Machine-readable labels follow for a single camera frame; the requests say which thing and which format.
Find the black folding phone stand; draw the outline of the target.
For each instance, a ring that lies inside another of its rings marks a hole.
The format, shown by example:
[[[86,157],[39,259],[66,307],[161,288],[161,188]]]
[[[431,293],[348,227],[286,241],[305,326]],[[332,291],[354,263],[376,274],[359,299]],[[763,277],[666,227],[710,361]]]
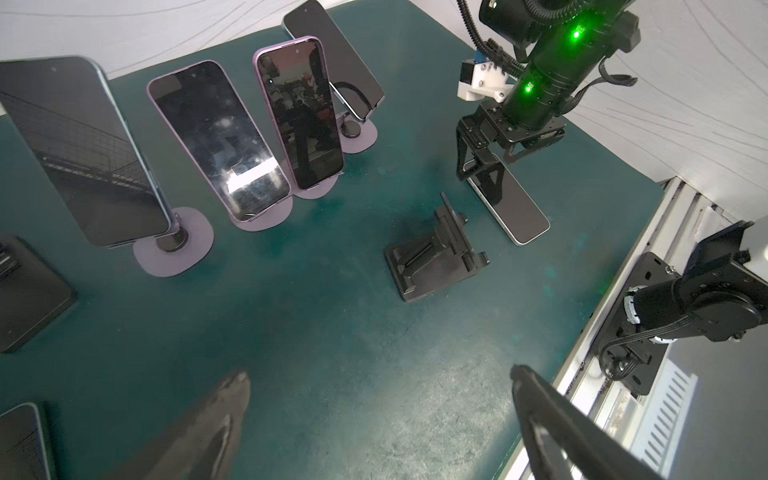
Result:
[[[1,352],[19,350],[76,301],[76,290],[21,238],[1,236]]]

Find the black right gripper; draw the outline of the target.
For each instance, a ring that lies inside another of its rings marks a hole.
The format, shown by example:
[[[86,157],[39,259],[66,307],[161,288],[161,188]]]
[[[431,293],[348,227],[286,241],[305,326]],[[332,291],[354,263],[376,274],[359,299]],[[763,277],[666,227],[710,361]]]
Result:
[[[493,99],[480,103],[477,110],[462,117],[456,127],[459,180],[467,180],[502,162],[514,163],[559,142],[565,136],[565,121],[552,118],[542,129],[514,126]]]

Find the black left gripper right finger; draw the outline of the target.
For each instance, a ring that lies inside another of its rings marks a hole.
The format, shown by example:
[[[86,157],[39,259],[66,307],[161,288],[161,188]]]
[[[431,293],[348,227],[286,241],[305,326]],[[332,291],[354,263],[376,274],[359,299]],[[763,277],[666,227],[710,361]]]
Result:
[[[532,475],[571,479],[658,479],[527,365],[511,369],[512,397]]]

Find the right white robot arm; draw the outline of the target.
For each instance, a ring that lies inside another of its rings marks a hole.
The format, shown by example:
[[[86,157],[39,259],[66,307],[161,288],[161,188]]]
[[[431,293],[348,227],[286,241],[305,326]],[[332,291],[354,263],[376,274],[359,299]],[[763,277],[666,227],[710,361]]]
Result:
[[[501,163],[514,163],[560,141],[563,116],[595,84],[632,87],[631,75],[611,75],[605,62],[641,41],[639,18],[627,1],[483,1],[473,18],[457,4],[483,68],[502,82],[484,87],[485,101],[456,129],[456,176],[467,180]]]

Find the black phone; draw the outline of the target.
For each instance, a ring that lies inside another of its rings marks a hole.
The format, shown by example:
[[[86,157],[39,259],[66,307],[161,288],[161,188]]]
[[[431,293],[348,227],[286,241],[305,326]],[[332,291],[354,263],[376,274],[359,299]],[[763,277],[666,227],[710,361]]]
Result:
[[[56,479],[40,408],[21,403],[1,414],[1,480]]]

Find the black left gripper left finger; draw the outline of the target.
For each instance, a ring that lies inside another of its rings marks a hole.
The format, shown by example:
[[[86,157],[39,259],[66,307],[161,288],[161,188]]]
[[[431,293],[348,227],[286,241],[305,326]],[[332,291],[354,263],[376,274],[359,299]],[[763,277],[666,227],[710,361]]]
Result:
[[[184,417],[107,479],[227,479],[240,446],[251,382],[225,378]]]

